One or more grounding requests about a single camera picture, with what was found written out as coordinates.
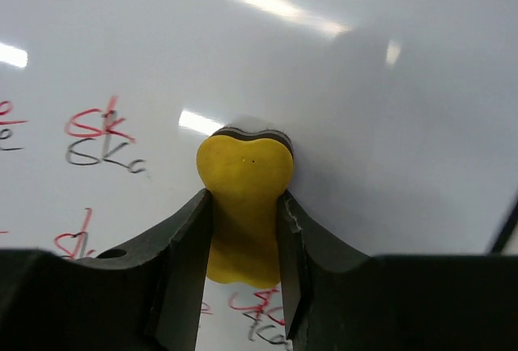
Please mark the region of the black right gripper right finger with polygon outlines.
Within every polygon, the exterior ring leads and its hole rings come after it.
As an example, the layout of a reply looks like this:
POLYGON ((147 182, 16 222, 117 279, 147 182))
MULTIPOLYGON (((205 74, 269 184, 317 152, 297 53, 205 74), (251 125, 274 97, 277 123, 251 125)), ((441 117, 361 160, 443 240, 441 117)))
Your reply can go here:
POLYGON ((288 192, 277 240, 287 338, 296 350, 514 350, 517 259, 364 254, 288 192))

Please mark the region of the yellow bone-shaped eraser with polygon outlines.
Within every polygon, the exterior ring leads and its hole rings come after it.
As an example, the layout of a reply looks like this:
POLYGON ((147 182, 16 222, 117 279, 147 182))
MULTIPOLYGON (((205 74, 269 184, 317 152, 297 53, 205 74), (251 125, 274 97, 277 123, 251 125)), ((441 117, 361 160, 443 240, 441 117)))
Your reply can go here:
POLYGON ((290 138, 273 129, 223 127, 199 146, 196 165, 212 196, 208 278, 260 289, 276 286, 278 199, 295 165, 290 138))

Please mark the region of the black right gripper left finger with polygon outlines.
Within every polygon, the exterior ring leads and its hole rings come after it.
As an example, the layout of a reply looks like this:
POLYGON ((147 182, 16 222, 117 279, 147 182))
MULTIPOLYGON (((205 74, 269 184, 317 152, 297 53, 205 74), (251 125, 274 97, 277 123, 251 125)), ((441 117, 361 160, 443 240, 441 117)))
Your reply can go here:
POLYGON ((2 250, 2 349, 194 349, 211 206, 201 190, 172 216, 94 258, 2 250))

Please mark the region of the white dry-erase whiteboard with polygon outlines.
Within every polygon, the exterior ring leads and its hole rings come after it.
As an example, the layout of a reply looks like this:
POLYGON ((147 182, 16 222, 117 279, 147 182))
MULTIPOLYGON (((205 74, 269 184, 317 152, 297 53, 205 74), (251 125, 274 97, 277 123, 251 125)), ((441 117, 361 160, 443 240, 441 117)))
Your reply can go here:
MULTIPOLYGON (((223 127, 286 134, 285 192, 364 254, 517 259, 517 0, 1 0, 1 252, 151 229, 223 127)), ((296 350, 281 277, 206 268, 192 350, 296 350)))

